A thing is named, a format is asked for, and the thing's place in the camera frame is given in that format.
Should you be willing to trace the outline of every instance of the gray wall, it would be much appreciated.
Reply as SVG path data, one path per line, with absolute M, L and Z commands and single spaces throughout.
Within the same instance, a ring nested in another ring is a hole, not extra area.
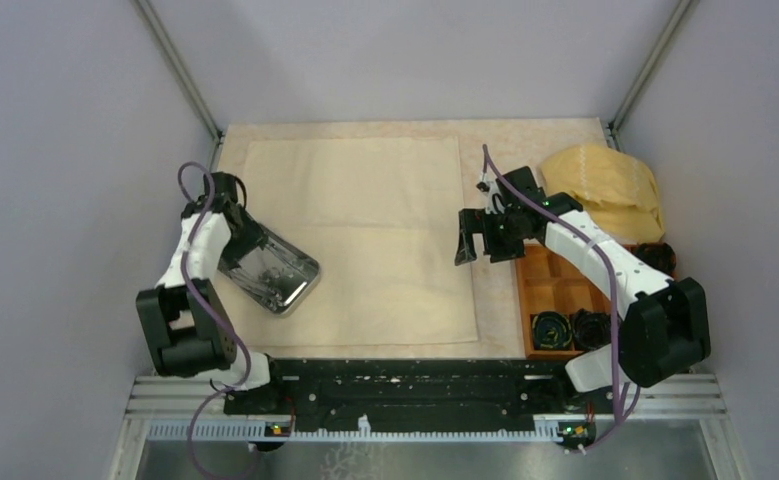
M 681 271 L 758 478 L 779 478 L 779 1 L 701 2 L 625 129 L 653 167 Z
M 0 479 L 105 474 L 209 149 L 129 1 L 0 2 Z
M 612 117 L 675 0 L 155 0 L 221 125 Z

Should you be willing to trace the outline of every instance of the beige mat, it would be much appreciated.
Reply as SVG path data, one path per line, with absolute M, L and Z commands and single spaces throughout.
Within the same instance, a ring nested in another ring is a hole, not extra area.
M 248 344 L 477 340 L 471 271 L 453 264 L 463 208 L 456 138 L 257 141 L 234 173 L 251 214 L 322 266 L 286 318 L 215 279 Z

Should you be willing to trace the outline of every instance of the metal frame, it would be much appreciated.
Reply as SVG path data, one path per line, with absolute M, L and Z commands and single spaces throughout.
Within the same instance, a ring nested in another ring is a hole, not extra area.
M 216 124 L 212 112 L 189 73 L 179 51 L 171 41 L 150 0 L 131 0 L 151 32 L 151 38 L 163 55 L 174 79 L 198 116 L 210 137 L 213 148 L 208 165 L 214 168 L 224 143 L 224 132 Z M 623 151 L 620 132 L 626 125 L 636 103 L 649 81 L 660 67 L 681 26 L 698 4 L 698 0 L 679 0 L 663 32 L 651 50 L 639 74 L 612 120 L 605 124 L 608 145 Z M 145 442 L 181 438 L 188 421 L 209 394 L 209 385 L 193 380 L 140 376 L 136 379 L 127 405 L 124 422 L 111 465 L 110 480 L 133 480 L 142 461 Z M 238 440 L 273 441 L 261 431 L 268 422 L 285 423 L 285 415 L 228 417 L 223 413 L 224 400 L 212 402 L 201 415 L 195 430 L 198 441 Z M 635 420 L 699 420 L 709 456 L 718 480 L 748 480 L 754 478 L 733 425 L 730 423 L 716 378 L 712 374 L 682 374 L 643 391 Z M 371 432 L 361 425 L 356 432 L 295 433 L 289 441 L 494 441 L 533 442 L 556 440 L 559 422 L 581 421 L 583 415 L 536 415 L 539 425 L 535 432 L 481 433 L 472 435 L 384 434 Z M 597 415 L 599 420 L 611 420 L 612 415 Z

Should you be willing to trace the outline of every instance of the yellow cloth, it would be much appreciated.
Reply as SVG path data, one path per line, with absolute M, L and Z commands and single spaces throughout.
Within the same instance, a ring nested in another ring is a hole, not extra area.
M 656 242 L 665 233 L 654 174 L 641 161 L 603 145 L 567 148 L 540 165 L 548 195 L 566 192 L 620 242 Z

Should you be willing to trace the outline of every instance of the metal pole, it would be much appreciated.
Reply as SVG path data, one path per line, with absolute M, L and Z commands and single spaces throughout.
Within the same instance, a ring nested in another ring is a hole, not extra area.
M 186 67 L 185 62 L 180 57 L 180 53 L 171 41 L 168 32 L 165 30 L 165 26 L 162 24 L 162 20 L 159 19 L 156 10 L 153 8 L 149 0 L 131 0 L 133 5 L 139 12 L 139 16 L 142 17 L 151 34 L 153 35 L 154 43 L 165 58 L 165 63 L 171 69 L 171 73 L 174 74 L 174 78 L 180 85 L 180 89 L 189 101 L 189 105 L 195 114 L 203 122 L 210 136 L 212 137 L 213 144 L 218 145 L 223 133 L 218 125 L 215 124 L 215 119 L 212 117 L 212 113 L 209 111 L 209 107 L 201 96 L 200 90 L 198 90 L 195 81 L 189 74 L 189 69 Z
M 645 91 L 648 81 L 659 68 L 672 41 L 683 25 L 683 21 L 697 4 L 698 0 L 678 1 L 675 10 L 672 12 L 672 16 L 663 29 L 663 33 L 661 33 L 660 37 L 657 39 L 657 43 L 651 50 L 651 54 L 648 55 L 645 64 L 642 65 L 642 69 L 633 81 L 633 85 L 631 85 L 630 90 L 628 90 L 627 95 L 625 95 L 622 105 L 619 107 L 618 111 L 616 111 L 616 116 L 613 117 L 613 120 L 610 122 L 610 133 L 616 141 L 618 141 L 619 132 L 621 132 L 625 123 L 627 123 L 630 114 L 633 112 L 637 100 L 639 100 L 642 93 Z

